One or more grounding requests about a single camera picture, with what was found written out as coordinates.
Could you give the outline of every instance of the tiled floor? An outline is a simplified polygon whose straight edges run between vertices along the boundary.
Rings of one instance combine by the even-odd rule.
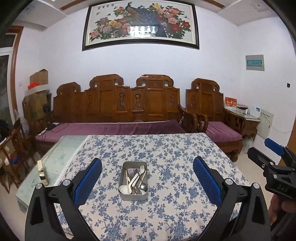
[[[249,160],[246,154],[239,156],[239,159],[235,165],[250,183],[257,182],[260,184],[267,203],[267,207],[269,207],[272,194],[264,189],[266,180],[262,175],[261,168]],[[26,214],[22,213],[18,208],[15,197],[16,191],[17,188],[12,184],[10,193],[7,194],[5,189],[0,185],[0,212],[19,240],[24,241]]]

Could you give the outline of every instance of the metal bolt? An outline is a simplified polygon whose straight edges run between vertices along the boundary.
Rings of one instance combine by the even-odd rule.
[[[259,189],[260,185],[258,183],[253,183],[254,188]]]
[[[71,181],[69,179],[67,179],[67,180],[63,181],[63,185],[64,186],[68,186],[70,184],[70,182]]]
[[[231,179],[229,179],[229,178],[227,178],[227,179],[225,180],[225,182],[226,182],[226,184],[228,184],[228,185],[232,185],[232,184],[233,184],[233,181],[232,181]]]
[[[42,188],[42,184],[41,184],[41,183],[38,183],[38,184],[36,185],[36,188],[37,188],[37,189]]]

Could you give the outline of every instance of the electrical panel box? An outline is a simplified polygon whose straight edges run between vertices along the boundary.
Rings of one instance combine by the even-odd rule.
[[[273,119],[274,114],[261,109],[260,124],[257,126],[257,134],[261,136],[263,139],[268,138]]]

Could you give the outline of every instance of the framed painting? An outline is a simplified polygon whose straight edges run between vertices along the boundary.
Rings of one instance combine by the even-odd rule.
[[[199,49],[194,4],[182,1],[106,1],[89,6],[82,50],[129,43]]]

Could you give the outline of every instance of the purple seat cover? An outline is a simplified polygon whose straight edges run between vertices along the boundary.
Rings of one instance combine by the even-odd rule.
[[[215,143],[237,141],[242,138],[239,133],[224,123],[218,121],[209,121],[209,125],[205,133]]]
[[[176,120],[142,123],[63,123],[36,136],[39,141],[57,142],[62,136],[145,135],[185,133]]]

